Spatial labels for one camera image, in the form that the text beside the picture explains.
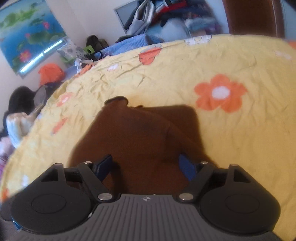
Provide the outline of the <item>brown knit sweater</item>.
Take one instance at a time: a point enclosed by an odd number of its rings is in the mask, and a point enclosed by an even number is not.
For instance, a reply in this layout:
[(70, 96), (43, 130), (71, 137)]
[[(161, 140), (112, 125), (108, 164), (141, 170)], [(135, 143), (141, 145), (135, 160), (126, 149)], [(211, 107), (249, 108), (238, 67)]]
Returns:
[(111, 155), (115, 168), (104, 180), (113, 193), (176, 194), (188, 185), (179, 156), (210, 161), (195, 110), (187, 105), (130, 107), (124, 97), (108, 100), (73, 148), (69, 166)]

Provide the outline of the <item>pile of clothes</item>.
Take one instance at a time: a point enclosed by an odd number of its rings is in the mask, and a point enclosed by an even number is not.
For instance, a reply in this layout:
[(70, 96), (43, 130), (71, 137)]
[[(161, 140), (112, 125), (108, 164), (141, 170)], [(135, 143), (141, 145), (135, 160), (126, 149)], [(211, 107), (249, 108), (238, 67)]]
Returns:
[(221, 33), (206, 1), (136, 1), (124, 28), (129, 37), (145, 33), (165, 42)]

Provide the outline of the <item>white cream garment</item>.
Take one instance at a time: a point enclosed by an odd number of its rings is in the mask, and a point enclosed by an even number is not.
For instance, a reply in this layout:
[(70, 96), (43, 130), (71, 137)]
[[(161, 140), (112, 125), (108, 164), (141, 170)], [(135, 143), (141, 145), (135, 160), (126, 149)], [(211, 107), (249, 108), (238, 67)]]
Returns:
[(39, 104), (30, 114), (12, 113), (6, 118), (6, 127), (13, 147), (16, 149), (25, 137), (41, 112), (44, 104)]

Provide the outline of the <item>yellow floral bedspread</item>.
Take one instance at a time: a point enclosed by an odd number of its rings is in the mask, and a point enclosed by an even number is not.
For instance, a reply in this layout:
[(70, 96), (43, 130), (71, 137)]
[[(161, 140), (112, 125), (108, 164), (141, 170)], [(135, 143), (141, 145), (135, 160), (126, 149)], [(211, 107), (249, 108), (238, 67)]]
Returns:
[(186, 104), (197, 113), (206, 153), (238, 163), (280, 203), (275, 233), (295, 238), (295, 43), (264, 36), (202, 36), (106, 57), (67, 80), (11, 155), (1, 200), (54, 162), (68, 164), (104, 102)]

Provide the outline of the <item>black garment on left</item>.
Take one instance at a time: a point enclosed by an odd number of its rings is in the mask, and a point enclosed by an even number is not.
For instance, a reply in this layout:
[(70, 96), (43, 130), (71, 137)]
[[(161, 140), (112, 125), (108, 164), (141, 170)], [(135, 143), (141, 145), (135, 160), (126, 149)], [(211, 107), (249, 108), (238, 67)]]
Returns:
[(3, 129), (1, 130), (1, 138), (8, 136), (6, 126), (6, 118), (9, 114), (13, 113), (26, 113), (30, 114), (34, 109), (34, 97), (36, 92), (29, 89), (29, 87), (21, 86), (13, 91), (10, 96), (8, 110), (4, 113)]

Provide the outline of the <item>orange plastic bag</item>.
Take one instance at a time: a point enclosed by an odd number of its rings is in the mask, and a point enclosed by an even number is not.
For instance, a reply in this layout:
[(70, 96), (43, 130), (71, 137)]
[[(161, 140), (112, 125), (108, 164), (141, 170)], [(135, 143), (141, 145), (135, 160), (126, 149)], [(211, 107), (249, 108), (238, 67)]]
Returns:
[(65, 72), (54, 63), (49, 63), (39, 69), (40, 86), (61, 81), (65, 77)]

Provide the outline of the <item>green plastic stool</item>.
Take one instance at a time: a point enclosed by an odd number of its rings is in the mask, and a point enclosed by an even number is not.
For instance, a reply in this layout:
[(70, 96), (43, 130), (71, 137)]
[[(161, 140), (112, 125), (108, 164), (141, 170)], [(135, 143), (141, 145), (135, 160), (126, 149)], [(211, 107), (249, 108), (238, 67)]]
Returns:
[(93, 49), (93, 47), (91, 45), (88, 45), (84, 48), (84, 51), (87, 53), (87, 54), (94, 54), (95, 53), (95, 50)]

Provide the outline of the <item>dark plush toy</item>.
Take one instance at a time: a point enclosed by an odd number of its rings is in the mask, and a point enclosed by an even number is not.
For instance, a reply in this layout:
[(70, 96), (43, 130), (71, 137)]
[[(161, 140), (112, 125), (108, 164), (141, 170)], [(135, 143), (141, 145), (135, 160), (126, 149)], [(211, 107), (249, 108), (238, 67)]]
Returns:
[(99, 39), (96, 35), (91, 35), (86, 39), (86, 47), (91, 46), (95, 53), (109, 46), (105, 39)]

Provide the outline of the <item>blue quilted blanket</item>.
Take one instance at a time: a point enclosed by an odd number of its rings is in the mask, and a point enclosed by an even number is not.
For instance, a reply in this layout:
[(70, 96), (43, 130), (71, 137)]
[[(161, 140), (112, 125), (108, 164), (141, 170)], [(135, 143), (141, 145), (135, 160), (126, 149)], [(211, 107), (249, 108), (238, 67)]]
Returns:
[(133, 49), (161, 44), (164, 40), (154, 35), (140, 34), (128, 39), (125, 39), (121, 42), (118, 42), (112, 46), (104, 48), (93, 55), (95, 60), (100, 60), (106, 56), (114, 56), (121, 53), (128, 52)]

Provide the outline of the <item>grey framed board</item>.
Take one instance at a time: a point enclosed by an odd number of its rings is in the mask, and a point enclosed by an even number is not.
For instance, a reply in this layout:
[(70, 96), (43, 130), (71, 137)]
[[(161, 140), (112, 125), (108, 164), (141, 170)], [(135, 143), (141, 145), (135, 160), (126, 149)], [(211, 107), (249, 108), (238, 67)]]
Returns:
[(135, 11), (138, 8), (138, 1), (130, 1), (114, 9), (116, 16), (124, 30), (127, 33), (128, 28), (132, 24), (132, 20), (135, 15)]

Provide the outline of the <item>brown wooden door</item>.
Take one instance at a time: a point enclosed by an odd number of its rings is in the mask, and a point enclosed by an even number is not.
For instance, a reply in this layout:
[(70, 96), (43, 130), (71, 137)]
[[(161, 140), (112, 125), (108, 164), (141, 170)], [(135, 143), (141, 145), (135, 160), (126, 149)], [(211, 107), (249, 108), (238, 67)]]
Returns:
[(280, 1), (223, 0), (223, 5), (230, 34), (285, 37)]

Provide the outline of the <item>lotus flower wall poster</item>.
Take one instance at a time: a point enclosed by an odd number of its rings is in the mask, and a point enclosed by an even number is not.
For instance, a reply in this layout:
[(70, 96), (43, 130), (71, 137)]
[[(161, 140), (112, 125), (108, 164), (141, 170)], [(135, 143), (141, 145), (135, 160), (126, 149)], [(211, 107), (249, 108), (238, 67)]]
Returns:
[(65, 38), (46, 1), (16, 1), (1, 8), (1, 51), (20, 76), (63, 46)]

